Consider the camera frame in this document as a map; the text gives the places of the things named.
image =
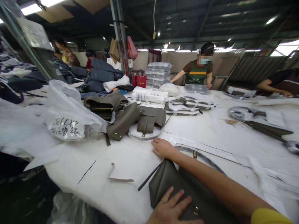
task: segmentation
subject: white plastic bag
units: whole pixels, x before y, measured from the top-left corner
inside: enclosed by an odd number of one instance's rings
[[[165,83],[160,86],[159,91],[168,92],[168,96],[178,96],[180,88],[173,83]]]
[[[81,95],[74,87],[51,80],[47,100],[49,109],[41,117],[55,137],[76,141],[106,133],[107,122],[84,107]]]

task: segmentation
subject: plastic bag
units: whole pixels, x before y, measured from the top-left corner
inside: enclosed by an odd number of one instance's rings
[[[173,83],[165,83],[159,88],[159,91],[168,92],[168,96],[178,96],[180,88]]]
[[[53,210],[46,224],[100,223],[98,211],[73,194],[59,191],[53,198]]]
[[[22,107],[0,99],[0,151],[12,156],[28,158],[60,144],[42,125],[35,114],[46,111],[45,106]],[[37,149],[37,140],[44,144]]]
[[[107,122],[84,107],[81,95],[74,87],[51,80],[47,100],[49,109],[41,117],[53,136],[76,141],[106,133]]]

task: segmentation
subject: pink bag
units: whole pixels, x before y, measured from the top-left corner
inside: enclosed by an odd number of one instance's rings
[[[138,56],[138,51],[136,50],[136,47],[131,39],[130,36],[127,37],[127,43],[130,46],[130,52],[129,52],[129,57],[133,60],[135,60]]]

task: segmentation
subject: window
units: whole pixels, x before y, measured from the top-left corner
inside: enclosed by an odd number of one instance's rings
[[[271,57],[288,56],[292,51],[299,49],[299,40],[278,45]]]

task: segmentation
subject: corrugated metal wall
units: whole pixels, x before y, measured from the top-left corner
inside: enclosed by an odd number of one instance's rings
[[[286,57],[243,57],[230,76],[230,80],[263,81],[276,72],[285,59]]]

